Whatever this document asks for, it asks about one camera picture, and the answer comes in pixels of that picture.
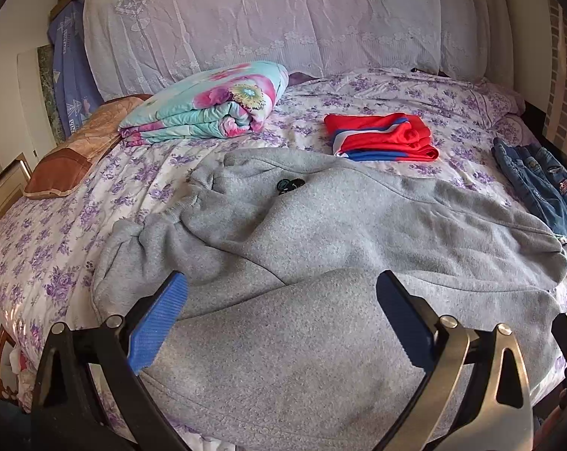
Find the turquoise folded blanket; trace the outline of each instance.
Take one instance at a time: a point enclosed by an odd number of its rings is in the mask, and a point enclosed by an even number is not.
[[[269,61],[203,71],[145,101],[120,123],[119,131],[127,146],[260,132],[287,81],[287,70]]]

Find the yellow flower print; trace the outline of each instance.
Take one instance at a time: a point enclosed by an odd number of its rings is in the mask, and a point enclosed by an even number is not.
[[[246,109],[262,110],[266,105],[262,90],[256,85],[233,85],[229,91],[234,101]]]

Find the folded red clothing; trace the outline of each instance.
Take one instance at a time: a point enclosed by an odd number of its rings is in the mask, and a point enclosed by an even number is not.
[[[355,161],[434,161],[439,156],[431,145],[429,127],[417,115],[330,114],[324,122],[336,156]]]

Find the blue gripper pad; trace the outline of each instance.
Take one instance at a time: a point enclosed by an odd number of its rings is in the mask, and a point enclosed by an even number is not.
[[[434,370],[434,336],[413,307],[411,295],[396,277],[383,272],[375,286],[377,301],[390,322],[404,352],[413,366],[429,373]]]
[[[187,301],[187,279],[183,273],[173,272],[165,284],[129,336],[127,360],[135,375],[151,366]]]

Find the white stripe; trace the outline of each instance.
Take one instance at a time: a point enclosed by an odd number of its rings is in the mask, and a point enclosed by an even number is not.
[[[390,132],[398,128],[398,126],[406,123],[408,123],[408,120],[406,122],[400,122],[400,124],[393,124],[387,130],[347,130],[345,132],[340,132],[338,135],[336,135],[336,138],[333,140],[333,147],[332,147],[333,155],[338,157],[343,157],[342,155],[344,153],[341,153],[340,149],[342,148],[342,144],[344,143],[347,137],[353,136],[355,134],[389,134]]]

